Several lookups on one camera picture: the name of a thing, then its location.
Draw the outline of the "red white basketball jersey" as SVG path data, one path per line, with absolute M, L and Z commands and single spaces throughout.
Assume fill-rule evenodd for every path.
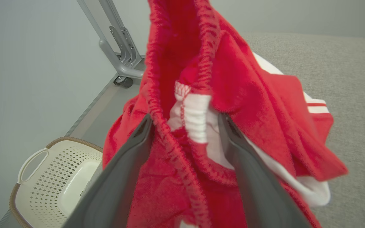
M 274 75 L 284 75 L 285 77 L 290 77 L 291 79 L 298 79 L 296 76 L 283 74 L 277 67 L 275 67 L 273 64 L 271 64 L 255 52 L 252 52 L 252 54 L 258 62 L 259 66 L 266 72 Z M 329 121 L 324 121 L 323 124 L 319 124 L 317 121 L 315 122 L 318 134 L 325 143 L 330 133 L 330 129 L 333 125 L 333 116 L 330 114 L 327 108 L 326 101 L 321 99 L 314 99 L 310 97 L 305 91 L 303 91 L 303 97 L 307 104 L 308 112 L 311 115 L 318 115 L 319 117 L 327 115 L 329 117 Z

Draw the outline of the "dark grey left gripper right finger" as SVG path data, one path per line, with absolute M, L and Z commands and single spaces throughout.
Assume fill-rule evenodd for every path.
M 235 170 L 248 227 L 311 228 L 297 204 L 229 115 L 220 113 L 218 126 L 224 156 Z

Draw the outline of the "grey metal wheeled stand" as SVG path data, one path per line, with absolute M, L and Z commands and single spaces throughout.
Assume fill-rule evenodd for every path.
M 116 70 L 116 83 L 126 78 L 141 79 L 141 55 L 125 27 L 114 0 L 76 0 L 99 37 L 99 47 Z

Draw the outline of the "red shorts white stripe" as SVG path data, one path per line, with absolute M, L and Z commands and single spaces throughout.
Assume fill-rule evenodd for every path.
M 319 136 L 298 79 L 263 70 L 247 42 L 208 0 L 148 0 L 150 34 L 139 94 L 103 147 L 103 167 L 146 114 L 157 128 L 126 228 L 254 228 L 245 220 L 217 116 L 226 113 L 312 228 L 328 180 L 348 169 Z

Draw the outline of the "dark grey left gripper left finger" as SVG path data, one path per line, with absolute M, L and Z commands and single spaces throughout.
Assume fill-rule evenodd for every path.
M 127 228 L 140 168 L 148 160 L 154 124 L 146 115 L 85 193 L 63 228 Z

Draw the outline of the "black caster wheel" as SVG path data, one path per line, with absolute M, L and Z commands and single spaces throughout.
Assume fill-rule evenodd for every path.
M 118 76 L 113 83 L 117 86 L 121 86 L 124 88 L 130 88 L 133 85 L 133 79 L 124 77 L 124 76 Z

